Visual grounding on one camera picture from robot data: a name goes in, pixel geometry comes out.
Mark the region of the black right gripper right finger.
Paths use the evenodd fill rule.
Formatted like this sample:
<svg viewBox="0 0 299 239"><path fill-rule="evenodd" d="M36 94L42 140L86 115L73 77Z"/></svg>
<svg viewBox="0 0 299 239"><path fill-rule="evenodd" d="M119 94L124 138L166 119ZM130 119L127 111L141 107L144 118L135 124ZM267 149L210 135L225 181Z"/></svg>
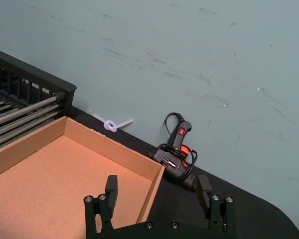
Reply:
<svg viewBox="0 0 299 239"><path fill-rule="evenodd" d="M208 220L208 229L212 234L237 233L233 197L221 197L213 192L209 179L205 175L197 176L196 195Z"/></svg>

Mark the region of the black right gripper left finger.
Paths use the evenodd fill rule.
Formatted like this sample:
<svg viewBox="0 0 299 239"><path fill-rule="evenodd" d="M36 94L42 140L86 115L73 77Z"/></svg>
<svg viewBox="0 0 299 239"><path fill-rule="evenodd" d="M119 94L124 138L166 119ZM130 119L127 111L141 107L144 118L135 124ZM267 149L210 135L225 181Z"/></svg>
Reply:
<svg viewBox="0 0 299 239"><path fill-rule="evenodd" d="M118 196L118 176L109 175L105 186L105 192L98 197L91 195L83 199L85 210L85 232L87 239L97 238L96 215L100 215L101 232L113 230L111 219Z"/></svg>

